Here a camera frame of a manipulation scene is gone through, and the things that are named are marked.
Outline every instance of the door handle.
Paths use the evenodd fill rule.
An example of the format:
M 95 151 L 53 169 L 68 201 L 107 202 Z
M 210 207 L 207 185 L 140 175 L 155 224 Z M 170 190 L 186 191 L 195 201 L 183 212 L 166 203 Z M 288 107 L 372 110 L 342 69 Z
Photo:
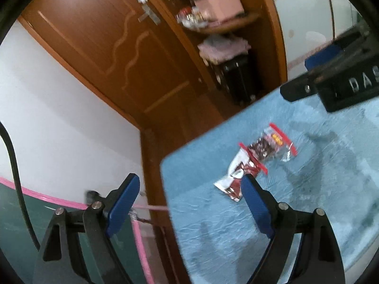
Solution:
M 142 5 L 142 9 L 145 11 L 145 13 L 144 13 L 142 16 L 140 16 L 140 17 L 138 18 L 138 21 L 139 21 L 139 22 L 142 22 L 142 21 L 144 21 L 147 17 L 150 17 L 151 20 L 152 20 L 156 25 L 158 25 L 158 24 L 161 23 L 160 18 L 156 15 L 156 13 L 154 13 L 154 12 L 152 11 L 152 9 L 151 9 L 148 5 L 143 4 L 143 5 Z

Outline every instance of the metal screw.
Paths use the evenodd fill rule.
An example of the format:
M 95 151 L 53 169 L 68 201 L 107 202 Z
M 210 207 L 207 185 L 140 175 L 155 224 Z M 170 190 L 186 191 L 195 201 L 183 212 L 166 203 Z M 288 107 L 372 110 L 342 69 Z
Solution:
M 64 209 L 62 207 L 59 207 L 55 210 L 55 214 L 58 216 L 63 214 L 63 212 L 64 212 Z
M 96 201 L 96 202 L 93 202 L 93 203 L 91 204 L 91 207 L 92 207 L 93 209 L 99 209 L 99 208 L 101 207 L 101 205 L 102 205 L 102 203 L 101 203 L 100 201 Z
M 319 215 L 319 216 L 324 216 L 325 215 L 325 211 L 321 208 L 317 208 L 316 209 L 316 213 Z
M 287 203 L 279 203 L 278 206 L 281 210 L 287 210 L 289 207 Z

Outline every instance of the pink stripe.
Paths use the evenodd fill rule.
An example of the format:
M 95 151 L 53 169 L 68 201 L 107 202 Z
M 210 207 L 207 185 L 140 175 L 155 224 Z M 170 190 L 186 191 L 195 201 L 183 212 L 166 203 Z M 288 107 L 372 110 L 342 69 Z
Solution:
M 3 185 L 5 185 L 5 186 L 7 186 L 9 188 L 15 189 L 14 183 L 11 182 L 11 181 L 9 181 L 9 180 L 7 180 L 7 179 L 5 179 L 5 178 L 3 178 L 3 177 L 0 177 L 0 184 L 3 184 Z M 37 198 L 37 199 L 45 201 L 45 202 L 57 204 L 59 206 L 71 207 L 71 208 L 76 208 L 76 209 L 87 209 L 87 207 L 88 207 L 86 204 L 72 202 L 72 201 L 67 201 L 67 200 L 63 200 L 63 199 L 60 199 L 60 198 L 55 198 L 53 196 L 42 194 L 42 193 L 39 193 L 39 192 L 35 192 L 33 190 L 29 190 L 29 189 L 24 188 L 24 187 L 21 187 L 21 189 L 22 189 L 22 193 L 23 194 L 26 194 L 28 196 Z M 138 204 L 134 204 L 133 208 L 168 211 L 167 206 L 152 206 L 152 205 L 138 205 Z
M 5 185 L 9 188 L 15 189 L 14 183 L 12 183 L 11 181 L 9 181 L 3 177 L 0 177 L 0 183 L 2 183 L 3 185 Z M 24 187 L 21 187 L 21 189 L 22 189 L 23 194 L 32 196 L 34 198 L 37 198 L 37 199 L 45 201 L 45 202 L 57 204 L 59 206 L 71 207 L 71 208 L 76 208 L 76 209 L 87 209 L 87 207 L 88 207 L 86 204 L 81 204 L 81 203 L 77 203 L 77 202 L 71 202 L 71 201 L 63 200 L 60 198 L 55 198 L 53 196 L 38 193 L 38 192 L 35 192 L 33 190 L 26 189 Z
M 147 261 L 145 247 L 143 245 L 140 224 L 137 220 L 131 219 L 131 226 L 133 228 L 134 240 L 136 242 L 138 256 L 140 257 L 142 270 L 145 274 L 147 284 L 155 284 L 153 276 L 151 274 L 149 262 Z

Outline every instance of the black suitcase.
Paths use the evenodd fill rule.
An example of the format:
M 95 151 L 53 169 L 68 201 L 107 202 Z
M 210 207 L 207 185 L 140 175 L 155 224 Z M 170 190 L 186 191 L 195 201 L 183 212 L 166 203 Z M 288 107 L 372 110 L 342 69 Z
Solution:
M 217 81 L 236 104 L 251 103 L 256 98 L 257 88 L 250 60 L 247 54 L 242 54 L 215 69 Z

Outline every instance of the white wall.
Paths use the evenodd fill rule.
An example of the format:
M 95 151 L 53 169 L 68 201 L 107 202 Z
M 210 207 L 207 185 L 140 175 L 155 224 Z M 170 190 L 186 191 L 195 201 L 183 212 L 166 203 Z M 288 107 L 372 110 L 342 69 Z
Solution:
M 86 190 L 106 195 L 133 172 L 144 189 L 139 130 L 19 22 L 0 46 L 0 120 L 13 141 L 23 187 L 83 203 Z M 13 180 L 2 141 L 0 176 Z
M 275 0 L 282 27 L 287 63 L 304 56 L 323 43 L 332 40 L 332 16 L 329 0 Z M 332 0 L 335 35 L 352 27 L 357 11 L 349 0 Z M 292 79 L 306 72 L 304 60 L 289 69 Z

